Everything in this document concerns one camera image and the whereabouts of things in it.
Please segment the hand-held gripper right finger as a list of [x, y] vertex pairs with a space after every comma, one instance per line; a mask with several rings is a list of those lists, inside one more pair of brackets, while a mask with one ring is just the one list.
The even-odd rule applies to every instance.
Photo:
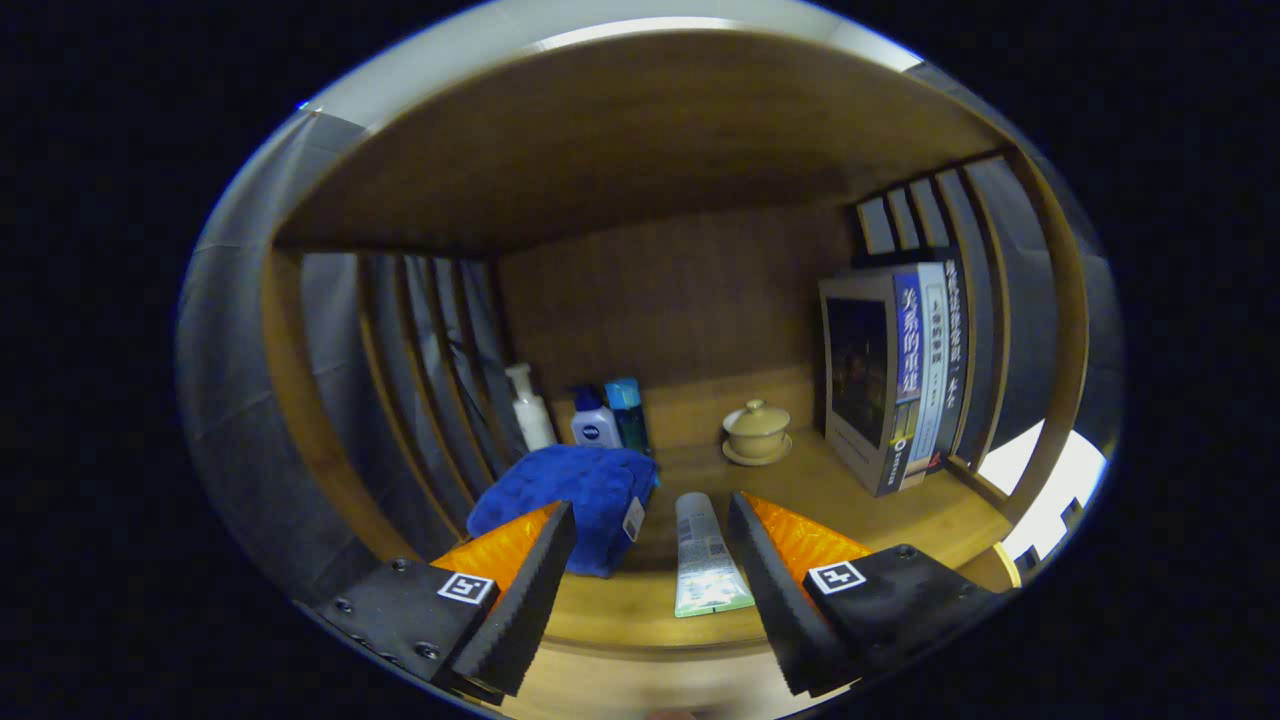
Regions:
[[913, 544], [869, 552], [742, 491], [730, 500], [728, 543], [795, 694], [818, 697], [887, 678], [957, 639], [1006, 600]]

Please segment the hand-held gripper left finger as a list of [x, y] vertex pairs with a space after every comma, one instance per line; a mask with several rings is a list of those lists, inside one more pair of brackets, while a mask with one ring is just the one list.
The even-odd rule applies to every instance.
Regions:
[[577, 539], [573, 505], [549, 503], [456, 552], [396, 557], [320, 603], [320, 625], [394, 675], [436, 694], [500, 705], [541, 644]]

